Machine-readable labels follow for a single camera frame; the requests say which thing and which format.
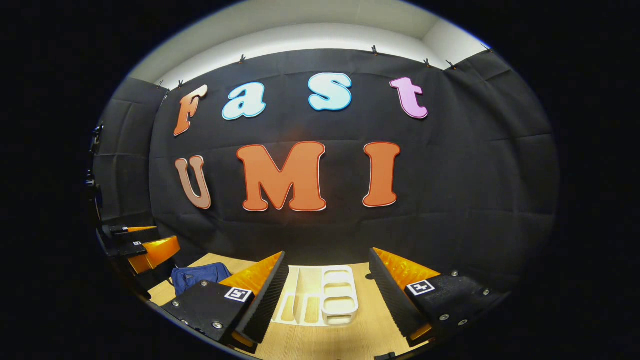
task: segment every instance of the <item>wooden surface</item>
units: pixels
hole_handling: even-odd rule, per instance
[[[213,263],[225,264],[231,274],[255,264],[251,261],[208,254],[190,267]],[[400,355],[415,349],[415,347],[410,348],[406,339],[400,335],[376,282],[365,278],[365,275],[369,274],[369,264],[349,266],[353,270],[356,294],[360,304],[351,324],[341,327],[305,327],[271,322],[264,341],[252,356],[265,360],[371,360],[374,356],[390,352]],[[149,290],[149,293],[152,296],[151,301],[160,306],[175,298],[173,286],[168,281]]]

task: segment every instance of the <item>letter m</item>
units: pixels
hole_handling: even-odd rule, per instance
[[[246,201],[248,211],[265,211],[269,204],[262,199],[260,188],[269,201],[280,210],[284,207],[289,190],[293,186],[293,200],[289,207],[295,211],[321,211],[326,201],[320,196],[320,157],[324,145],[319,142],[299,142],[293,145],[280,170],[262,145],[248,145],[237,151],[244,163]]]

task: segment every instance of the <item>light blue letter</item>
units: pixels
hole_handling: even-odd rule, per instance
[[[229,93],[229,101],[222,109],[225,120],[235,120],[241,116],[256,117],[264,111],[267,104],[262,102],[264,85],[248,83],[239,86]]]
[[[345,74],[316,74],[308,85],[309,90],[315,92],[309,97],[309,105],[317,111],[342,110],[351,104],[351,92],[347,89],[351,87],[351,79]]]

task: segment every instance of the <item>white organizer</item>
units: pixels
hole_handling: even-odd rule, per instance
[[[290,266],[271,321],[300,326],[347,325],[357,311],[349,266]]]

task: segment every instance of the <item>orange letter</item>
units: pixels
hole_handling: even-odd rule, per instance
[[[204,159],[198,155],[191,157],[189,162],[191,163],[191,167],[193,167],[193,172],[196,173],[196,180],[200,187],[200,196],[196,195],[191,187],[189,174],[187,174],[187,160],[178,159],[175,161],[175,168],[178,169],[178,174],[180,174],[180,182],[182,183],[184,193],[187,194],[189,201],[197,208],[209,209],[209,206],[211,206],[211,196],[209,195],[209,189],[207,188],[207,183],[204,181],[204,173],[202,172]]]
[[[371,180],[369,193],[362,199],[368,208],[388,206],[396,202],[394,194],[394,161],[400,153],[400,146],[390,142],[372,142],[364,147],[371,159]]]
[[[280,210],[293,186],[293,200],[289,207],[295,211],[320,211],[326,201],[320,196],[320,157],[324,145],[319,142],[299,142],[293,145],[282,171],[273,162],[262,145],[249,145],[238,149],[237,157],[244,163],[246,201],[248,211],[265,211],[269,204],[262,199],[260,187],[269,201]]]
[[[191,126],[189,118],[196,115],[198,102],[200,101],[199,97],[206,95],[207,89],[207,85],[202,85],[180,100],[180,115],[178,115],[178,124],[175,126],[175,130],[173,130],[174,136],[178,136],[189,129],[189,126]]]

